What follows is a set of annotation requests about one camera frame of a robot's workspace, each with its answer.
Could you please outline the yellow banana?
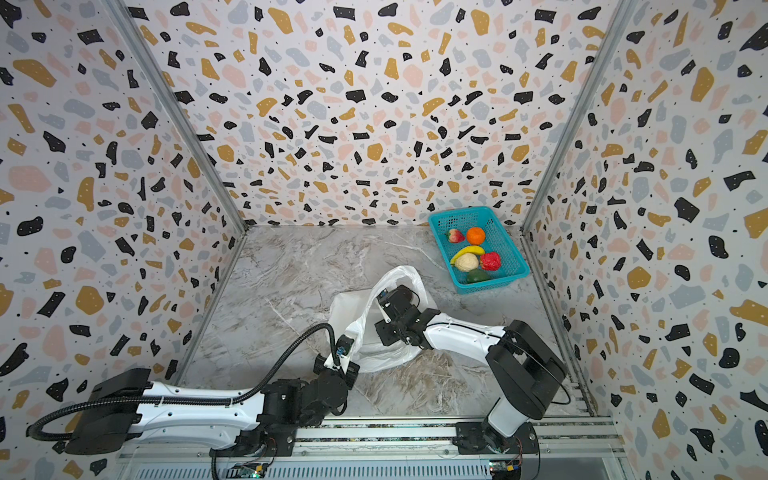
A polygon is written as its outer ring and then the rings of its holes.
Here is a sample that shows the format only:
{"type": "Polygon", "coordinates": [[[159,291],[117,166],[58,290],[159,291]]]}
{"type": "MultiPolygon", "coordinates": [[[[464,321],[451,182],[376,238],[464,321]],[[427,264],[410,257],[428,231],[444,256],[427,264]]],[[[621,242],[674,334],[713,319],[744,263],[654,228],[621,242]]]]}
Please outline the yellow banana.
{"type": "Polygon", "coordinates": [[[459,250],[453,258],[450,260],[450,264],[454,265],[456,261],[465,254],[484,255],[485,250],[478,245],[469,245],[459,250]]]}

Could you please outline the white plastic bag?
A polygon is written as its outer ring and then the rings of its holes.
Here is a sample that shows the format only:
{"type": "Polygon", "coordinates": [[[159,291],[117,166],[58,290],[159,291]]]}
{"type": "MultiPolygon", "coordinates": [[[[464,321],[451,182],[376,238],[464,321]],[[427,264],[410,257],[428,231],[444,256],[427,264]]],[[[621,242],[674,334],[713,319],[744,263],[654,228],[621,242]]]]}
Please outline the white plastic bag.
{"type": "Polygon", "coordinates": [[[400,285],[406,285],[418,295],[420,310],[437,307],[418,271],[408,265],[388,271],[369,290],[343,292],[334,297],[328,322],[338,337],[346,335],[353,341],[350,352],[341,357],[344,367],[354,362],[361,373],[373,373],[403,365],[420,354],[419,347],[402,341],[384,346],[375,330],[375,324],[384,319],[377,296],[383,290],[394,290],[400,285]]]}

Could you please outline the green fruit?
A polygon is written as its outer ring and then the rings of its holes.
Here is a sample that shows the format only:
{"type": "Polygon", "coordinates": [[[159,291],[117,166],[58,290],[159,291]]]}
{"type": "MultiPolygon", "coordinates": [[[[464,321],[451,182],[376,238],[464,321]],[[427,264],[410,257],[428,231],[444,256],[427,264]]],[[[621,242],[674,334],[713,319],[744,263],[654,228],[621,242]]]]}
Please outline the green fruit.
{"type": "Polygon", "coordinates": [[[485,270],[482,270],[480,268],[473,269],[469,271],[466,275],[466,283],[467,284],[475,284],[480,282],[485,282],[490,280],[491,277],[489,273],[485,270]]]}

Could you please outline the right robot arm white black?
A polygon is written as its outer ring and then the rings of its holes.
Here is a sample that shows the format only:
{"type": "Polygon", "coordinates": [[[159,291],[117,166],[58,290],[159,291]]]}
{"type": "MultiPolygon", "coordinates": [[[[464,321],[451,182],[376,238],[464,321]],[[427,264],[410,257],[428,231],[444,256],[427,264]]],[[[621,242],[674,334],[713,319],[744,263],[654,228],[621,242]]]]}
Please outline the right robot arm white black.
{"type": "Polygon", "coordinates": [[[376,302],[383,319],[375,324],[382,344],[403,343],[422,350],[444,350],[483,362],[502,395],[480,422],[456,425],[454,444],[461,454],[505,454],[521,450],[525,426],[544,417],[562,388],[567,369],[525,322],[483,326],[455,319],[436,308],[421,308],[405,285],[382,290],[376,302]]]}

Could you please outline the teal plastic mesh basket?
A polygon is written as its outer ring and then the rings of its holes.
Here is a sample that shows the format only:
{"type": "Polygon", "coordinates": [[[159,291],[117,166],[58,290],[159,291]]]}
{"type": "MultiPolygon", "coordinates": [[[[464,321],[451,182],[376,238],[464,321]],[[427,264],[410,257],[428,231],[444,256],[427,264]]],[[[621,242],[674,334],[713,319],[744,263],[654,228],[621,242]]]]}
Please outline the teal plastic mesh basket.
{"type": "Polygon", "coordinates": [[[490,208],[435,213],[428,223],[458,293],[505,287],[529,275],[529,266],[490,208]]]}

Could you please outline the red strawberry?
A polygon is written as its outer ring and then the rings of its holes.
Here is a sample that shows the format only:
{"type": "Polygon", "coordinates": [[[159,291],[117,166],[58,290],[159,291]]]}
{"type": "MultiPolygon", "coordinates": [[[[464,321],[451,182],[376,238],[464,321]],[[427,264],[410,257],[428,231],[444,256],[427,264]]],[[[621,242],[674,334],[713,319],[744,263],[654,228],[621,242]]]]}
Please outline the red strawberry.
{"type": "Polygon", "coordinates": [[[464,234],[458,229],[450,229],[446,234],[447,240],[451,244],[459,244],[465,240],[464,234]]]}

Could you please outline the cream pear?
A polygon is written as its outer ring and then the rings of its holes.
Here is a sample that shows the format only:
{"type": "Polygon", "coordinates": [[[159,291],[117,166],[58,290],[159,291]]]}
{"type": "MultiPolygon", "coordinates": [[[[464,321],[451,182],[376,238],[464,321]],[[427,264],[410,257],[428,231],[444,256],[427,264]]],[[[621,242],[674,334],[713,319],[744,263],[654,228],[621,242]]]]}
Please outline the cream pear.
{"type": "Polygon", "coordinates": [[[453,265],[461,272],[471,272],[479,268],[479,258],[474,253],[465,253],[457,257],[453,265]]]}

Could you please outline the red apple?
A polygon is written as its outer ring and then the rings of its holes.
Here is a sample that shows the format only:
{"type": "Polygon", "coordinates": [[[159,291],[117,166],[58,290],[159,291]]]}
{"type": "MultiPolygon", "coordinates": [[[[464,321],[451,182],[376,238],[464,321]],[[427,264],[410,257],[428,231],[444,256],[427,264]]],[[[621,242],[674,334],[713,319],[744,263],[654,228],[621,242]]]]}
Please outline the red apple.
{"type": "Polygon", "coordinates": [[[480,267],[485,271],[498,271],[502,266],[501,256],[497,252],[487,252],[479,257],[480,267]]]}

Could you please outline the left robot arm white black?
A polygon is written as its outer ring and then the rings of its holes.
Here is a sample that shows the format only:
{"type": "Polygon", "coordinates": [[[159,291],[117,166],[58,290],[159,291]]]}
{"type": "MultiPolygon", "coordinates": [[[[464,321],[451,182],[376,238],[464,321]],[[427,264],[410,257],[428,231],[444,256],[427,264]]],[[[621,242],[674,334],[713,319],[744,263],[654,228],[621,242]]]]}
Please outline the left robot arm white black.
{"type": "Polygon", "coordinates": [[[222,456],[289,457],[297,431],[341,412],[359,373],[327,368],[317,356],[311,381],[279,379],[249,399],[237,390],[181,388],[152,382],[146,369],[108,379],[91,392],[96,407],[82,413],[65,451],[101,455],[126,443],[180,443],[222,456]]]}

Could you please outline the orange fruit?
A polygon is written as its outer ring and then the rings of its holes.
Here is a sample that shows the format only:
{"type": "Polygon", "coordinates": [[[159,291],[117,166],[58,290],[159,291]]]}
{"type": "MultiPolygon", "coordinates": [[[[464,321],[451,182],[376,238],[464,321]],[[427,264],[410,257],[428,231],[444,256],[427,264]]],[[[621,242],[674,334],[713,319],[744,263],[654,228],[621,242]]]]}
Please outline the orange fruit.
{"type": "Polygon", "coordinates": [[[482,245],[485,242],[486,233],[482,228],[472,227],[466,231],[466,240],[471,245],[482,245]]]}

